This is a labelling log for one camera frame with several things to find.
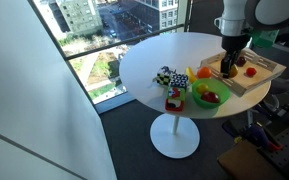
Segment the round white table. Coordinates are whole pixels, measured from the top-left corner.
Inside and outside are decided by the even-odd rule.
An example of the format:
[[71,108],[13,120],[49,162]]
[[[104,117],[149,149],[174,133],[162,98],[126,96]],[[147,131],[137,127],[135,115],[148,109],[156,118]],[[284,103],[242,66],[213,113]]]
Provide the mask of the round white table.
[[151,140],[156,149],[171,158],[184,158],[198,147],[200,135],[190,119],[212,119],[246,111],[267,94],[271,82],[251,92],[231,97],[220,107],[203,109],[186,93],[184,110],[165,110],[167,88],[153,82],[162,66],[175,68],[185,74],[186,67],[197,69],[201,60],[223,52],[221,37],[203,33],[171,33],[146,39],[132,47],[120,64],[120,77],[127,91],[144,105],[163,112],[153,122]]

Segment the white wall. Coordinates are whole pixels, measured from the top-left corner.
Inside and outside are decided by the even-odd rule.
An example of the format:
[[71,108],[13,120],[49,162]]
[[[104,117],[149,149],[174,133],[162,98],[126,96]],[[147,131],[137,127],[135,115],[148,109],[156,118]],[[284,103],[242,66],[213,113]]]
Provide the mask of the white wall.
[[0,180],[4,179],[80,180],[80,178],[0,139]]
[[116,179],[101,121],[27,0],[0,0],[0,134],[87,179]]

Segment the city view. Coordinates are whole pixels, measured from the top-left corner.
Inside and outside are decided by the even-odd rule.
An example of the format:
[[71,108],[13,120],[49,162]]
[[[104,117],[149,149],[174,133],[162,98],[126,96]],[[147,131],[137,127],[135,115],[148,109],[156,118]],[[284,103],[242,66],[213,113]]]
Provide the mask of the city view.
[[[34,0],[34,3],[66,57],[177,24],[178,0]],[[126,92],[119,77],[119,64],[136,43],[104,48],[69,60],[94,104]]]

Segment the gray carpet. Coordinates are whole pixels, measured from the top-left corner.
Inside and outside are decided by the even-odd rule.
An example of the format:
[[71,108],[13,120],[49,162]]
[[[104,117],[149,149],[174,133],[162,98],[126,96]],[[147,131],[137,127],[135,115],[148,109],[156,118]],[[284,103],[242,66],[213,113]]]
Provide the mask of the gray carpet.
[[[279,99],[281,104],[289,102],[289,95]],[[191,156],[178,160],[165,157],[151,143],[150,126],[160,114],[135,100],[100,115],[119,180],[227,179],[216,159],[234,143],[221,125],[227,119],[237,127],[245,125],[245,112],[193,120],[201,134],[200,144]]]

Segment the equipment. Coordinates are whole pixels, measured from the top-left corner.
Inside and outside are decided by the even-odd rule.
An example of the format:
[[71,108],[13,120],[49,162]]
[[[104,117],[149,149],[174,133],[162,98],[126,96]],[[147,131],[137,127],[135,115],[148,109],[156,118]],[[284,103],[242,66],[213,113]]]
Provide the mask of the equipment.
[[254,45],[270,47],[278,30],[289,27],[289,0],[223,0],[222,17],[214,21],[222,34],[226,50],[221,62],[223,78],[229,72],[252,37]]

